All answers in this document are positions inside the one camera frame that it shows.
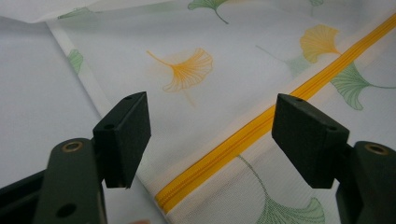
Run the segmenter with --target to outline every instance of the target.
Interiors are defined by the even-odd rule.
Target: metal rivet
[[[373,152],[377,155],[381,155],[381,156],[386,156],[389,154],[389,151],[387,148],[382,147],[380,145],[375,145],[375,144],[366,144],[364,146],[368,151]]]
[[[82,142],[78,142],[78,141],[69,142],[69,143],[64,144],[62,146],[62,151],[63,152],[74,152],[74,151],[77,151],[77,150],[81,149],[82,145],[83,145]]]

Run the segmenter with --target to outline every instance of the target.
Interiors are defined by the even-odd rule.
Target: zipper tape
[[[393,14],[290,95],[308,100],[395,26],[396,14]],[[275,105],[272,105],[165,186],[155,196],[165,214],[229,161],[271,131],[274,114]]]

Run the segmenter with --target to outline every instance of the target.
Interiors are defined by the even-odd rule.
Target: ginkgo leaf print
[[[265,53],[267,53],[268,55],[272,56],[273,58],[280,60],[281,62],[285,63],[289,70],[291,71],[291,75],[293,77],[297,77],[298,75],[300,75],[305,69],[307,69],[309,66],[311,66],[311,63],[309,61],[306,60],[306,58],[303,55],[299,55],[295,58],[292,59],[287,59],[287,60],[283,60],[283,59],[279,59],[277,58],[275,55],[273,55],[272,53],[268,52],[266,49],[260,47],[259,45],[256,45],[256,48],[264,51]]]
[[[209,7],[212,8],[216,15],[224,21],[226,24],[228,24],[227,21],[225,21],[218,13],[218,7],[226,2],[227,0],[193,0],[191,3],[189,3],[189,10],[194,10],[198,7]]]
[[[311,63],[318,61],[318,56],[324,53],[337,53],[334,39],[338,30],[320,24],[305,31],[300,39],[304,57]]]
[[[193,105],[190,96],[186,92],[186,89],[202,82],[206,75],[212,71],[212,57],[201,48],[196,49],[187,60],[180,63],[165,62],[164,60],[157,58],[150,51],[148,51],[148,54],[158,62],[172,68],[172,81],[168,85],[164,86],[163,90],[170,92],[183,91],[189,102]]]
[[[309,0],[309,2],[311,2],[311,5],[313,7],[318,7],[320,5],[323,5],[323,0]]]
[[[380,87],[369,83],[361,76],[354,63],[351,63],[346,69],[334,77],[331,83],[344,97],[346,103],[356,110],[363,110],[363,106],[359,102],[359,94],[364,88],[396,89],[396,87]]]
[[[90,11],[87,7],[77,7],[69,13],[59,16],[58,20],[64,19],[64,18],[69,18],[69,17],[75,17],[78,15],[82,15],[82,14],[86,14],[86,13],[90,13],[90,12],[92,12],[92,11]]]
[[[290,208],[275,202],[268,194],[259,175],[253,169],[250,163],[242,156],[238,158],[248,167],[255,175],[256,179],[262,186],[265,196],[265,205],[262,213],[257,220],[257,224],[273,224],[273,223],[292,223],[292,224],[324,224],[325,216],[323,208],[316,198],[312,198],[306,208]]]
[[[82,61],[83,61],[82,55],[78,52],[77,49],[72,49],[69,53],[69,56],[67,56],[67,59],[69,60],[70,64],[72,65],[76,74],[78,74],[79,69],[82,64]]]
[[[314,7],[319,7],[321,5],[323,5],[323,0],[309,0],[309,2],[311,3],[311,16],[314,16]]]

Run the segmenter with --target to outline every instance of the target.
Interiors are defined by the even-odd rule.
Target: clamp jaw
[[[396,152],[347,144],[349,130],[308,102],[279,94],[272,136],[313,189],[336,192],[343,224],[396,223]]]
[[[0,223],[101,223],[108,188],[129,188],[150,138],[145,92],[122,99],[93,139],[62,142],[45,171],[0,189]]]

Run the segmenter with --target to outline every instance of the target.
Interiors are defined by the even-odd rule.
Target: white table surface
[[[45,169],[60,142],[92,138],[99,120],[47,25],[0,18],[0,188]],[[137,178],[105,200],[108,223],[165,223]]]

